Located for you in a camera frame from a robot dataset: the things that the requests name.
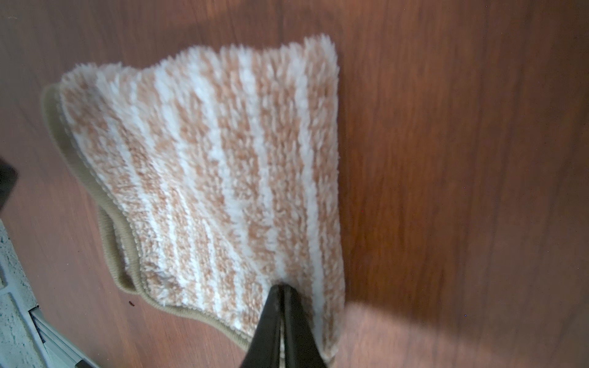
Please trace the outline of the pink white striped dishcloth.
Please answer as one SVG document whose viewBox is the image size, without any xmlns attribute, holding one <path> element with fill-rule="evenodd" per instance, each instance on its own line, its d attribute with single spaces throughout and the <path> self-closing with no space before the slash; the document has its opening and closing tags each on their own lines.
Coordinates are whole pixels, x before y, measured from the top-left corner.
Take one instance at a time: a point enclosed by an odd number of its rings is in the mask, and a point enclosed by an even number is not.
<svg viewBox="0 0 589 368">
<path fill-rule="evenodd" d="M 53 143 L 98 207 L 114 283 L 244 349 L 270 294 L 302 344 L 279 366 L 334 364 L 345 313 L 334 42 L 193 46 L 146 68 L 80 64 L 47 86 Z"/>
</svg>

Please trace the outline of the aluminium mounting rail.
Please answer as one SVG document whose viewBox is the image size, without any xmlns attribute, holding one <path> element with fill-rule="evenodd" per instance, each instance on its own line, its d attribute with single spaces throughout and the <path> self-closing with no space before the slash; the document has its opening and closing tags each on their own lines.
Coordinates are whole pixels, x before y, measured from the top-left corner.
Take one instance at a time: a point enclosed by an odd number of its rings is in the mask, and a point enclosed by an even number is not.
<svg viewBox="0 0 589 368">
<path fill-rule="evenodd" d="M 98 366 L 44 318 L 4 226 L 1 227 L 1 366 Z"/>
</svg>

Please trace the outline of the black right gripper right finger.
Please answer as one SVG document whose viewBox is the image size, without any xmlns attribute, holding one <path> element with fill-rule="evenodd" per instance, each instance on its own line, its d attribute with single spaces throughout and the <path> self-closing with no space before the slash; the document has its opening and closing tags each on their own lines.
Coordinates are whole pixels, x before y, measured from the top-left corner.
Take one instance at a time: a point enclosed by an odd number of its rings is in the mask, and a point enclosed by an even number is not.
<svg viewBox="0 0 589 368">
<path fill-rule="evenodd" d="M 299 293 L 282 285 L 285 366 L 287 368 L 326 368 L 305 316 Z"/>
</svg>

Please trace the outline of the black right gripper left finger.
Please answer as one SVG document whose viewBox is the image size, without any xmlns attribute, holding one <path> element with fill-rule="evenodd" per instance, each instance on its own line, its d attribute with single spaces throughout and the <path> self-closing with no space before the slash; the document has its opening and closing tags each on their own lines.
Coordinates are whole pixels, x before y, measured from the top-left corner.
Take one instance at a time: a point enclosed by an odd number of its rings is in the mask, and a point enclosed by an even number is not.
<svg viewBox="0 0 589 368">
<path fill-rule="evenodd" d="M 283 286 L 273 286 L 241 368 L 279 368 L 282 341 Z"/>
</svg>

